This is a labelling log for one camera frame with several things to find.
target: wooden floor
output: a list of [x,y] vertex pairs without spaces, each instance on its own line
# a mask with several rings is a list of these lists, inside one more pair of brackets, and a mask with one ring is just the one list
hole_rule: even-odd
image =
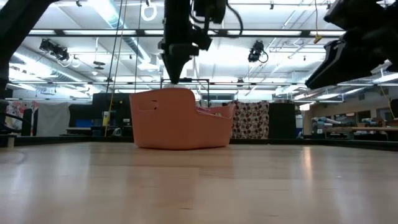
[[397,223],[398,154],[324,146],[0,153],[1,224]]

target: patterned fabric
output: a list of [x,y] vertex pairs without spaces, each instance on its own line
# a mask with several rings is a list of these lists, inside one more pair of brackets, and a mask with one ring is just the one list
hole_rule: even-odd
[[231,102],[236,105],[233,139],[268,139],[269,103]]
[[[34,112],[37,110],[37,103],[36,102],[18,102],[18,101],[10,101],[9,105],[7,106],[6,113],[18,116],[20,118],[24,117],[24,111],[26,109],[32,109],[32,128],[30,130],[33,133],[33,115]],[[22,129],[22,121],[19,121],[14,118],[6,117],[5,120],[6,126],[13,128],[13,129]]]

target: plastic laundry basket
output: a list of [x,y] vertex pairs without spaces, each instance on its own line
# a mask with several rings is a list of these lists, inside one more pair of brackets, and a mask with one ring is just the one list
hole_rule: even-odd
[[134,141],[139,147],[200,149],[229,144],[234,105],[204,113],[197,110],[192,91],[183,88],[131,94],[130,105]]

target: black curtain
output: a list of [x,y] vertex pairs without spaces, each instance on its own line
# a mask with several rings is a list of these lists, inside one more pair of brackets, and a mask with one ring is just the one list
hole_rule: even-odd
[[292,103],[269,104],[268,139],[295,139],[296,116]]

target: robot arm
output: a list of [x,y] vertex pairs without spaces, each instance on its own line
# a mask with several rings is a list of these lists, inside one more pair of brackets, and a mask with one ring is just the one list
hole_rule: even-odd
[[[222,23],[227,7],[237,15],[241,32],[243,30],[242,20],[228,0],[194,0],[192,4],[190,0],[165,0],[164,4],[164,37],[159,42],[159,49],[163,50],[162,59],[173,84],[178,83],[184,65],[199,55],[199,50],[210,48],[209,24]],[[192,10],[205,20],[194,18]],[[193,25],[190,18],[204,24],[204,28]]]
[[336,0],[324,20],[346,33],[326,44],[326,59],[305,83],[311,89],[371,76],[387,59],[398,65],[398,2]]

